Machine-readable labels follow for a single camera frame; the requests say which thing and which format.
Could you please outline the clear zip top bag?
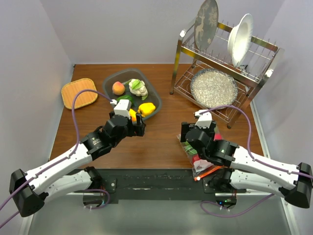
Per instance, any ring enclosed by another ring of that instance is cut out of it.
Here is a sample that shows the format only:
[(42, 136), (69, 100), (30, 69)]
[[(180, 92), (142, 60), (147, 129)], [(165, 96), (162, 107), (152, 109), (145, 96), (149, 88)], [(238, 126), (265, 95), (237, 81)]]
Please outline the clear zip top bag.
[(177, 138), (179, 139), (180, 145), (186, 153), (190, 164), (192, 165), (192, 174), (194, 181), (199, 181), (205, 176), (208, 176), (213, 172), (221, 169), (222, 166), (216, 166), (206, 160), (201, 159), (198, 156), (197, 151), (189, 144), (189, 142), (183, 142), (183, 140), (186, 139), (185, 135), (191, 129), (193, 129), (193, 124), (183, 122), (181, 127), (181, 133), (177, 135)]

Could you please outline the fake green leafy vegetable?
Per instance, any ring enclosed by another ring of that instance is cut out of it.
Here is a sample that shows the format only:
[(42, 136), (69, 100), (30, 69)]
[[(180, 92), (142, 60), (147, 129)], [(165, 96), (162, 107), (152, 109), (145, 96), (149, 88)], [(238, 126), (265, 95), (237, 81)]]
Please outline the fake green leafy vegetable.
[(184, 151), (187, 153), (187, 154), (190, 154), (190, 155), (195, 155), (197, 154), (197, 151), (189, 144), (189, 143), (184, 143), (183, 145), (183, 149)]

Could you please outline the fake pink dragon fruit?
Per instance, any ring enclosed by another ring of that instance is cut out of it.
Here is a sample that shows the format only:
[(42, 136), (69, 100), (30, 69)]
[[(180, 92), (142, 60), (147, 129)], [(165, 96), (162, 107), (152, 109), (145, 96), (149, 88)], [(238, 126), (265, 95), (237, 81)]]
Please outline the fake pink dragon fruit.
[(203, 171), (210, 167), (210, 163), (206, 160), (200, 159), (198, 155), (194, 155), (192, 158), (192, 165), (196, 172)]

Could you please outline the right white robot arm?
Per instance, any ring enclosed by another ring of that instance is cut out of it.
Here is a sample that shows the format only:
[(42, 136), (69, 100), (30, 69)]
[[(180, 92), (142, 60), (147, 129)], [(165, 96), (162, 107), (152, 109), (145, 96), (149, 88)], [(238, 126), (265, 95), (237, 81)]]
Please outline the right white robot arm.
[(221, 191), (253, 189), (280, 196), (299, 208), (310, 207), (313, 170), (309, 164), (278, 162), (251, 153), (236, 143), (216, 140), (215, 127), (215, 122), (205, 128), (182, 122), (180, 140), (190, 144), (200, 159), (224, 168), (218, 180)]

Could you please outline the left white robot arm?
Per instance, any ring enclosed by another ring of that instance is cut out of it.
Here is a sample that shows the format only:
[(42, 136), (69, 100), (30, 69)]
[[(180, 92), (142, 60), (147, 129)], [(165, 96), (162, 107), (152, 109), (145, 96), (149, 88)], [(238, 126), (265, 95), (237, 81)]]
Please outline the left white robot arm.
[(15, 170), (10, 177), (9, 193), (21, 217), (28, 217), (53, 199), (80, 190), (96, 192), (101, 188), (101, 177), (89, 167), (70, 175), (74, 169), (102, 157), (125, 137), (142, 137), (146, 124), (142, 115), (135, 121), (116, 112), (104, 126), (97, 127), (67, 152), (52, 161), (27, 172)]

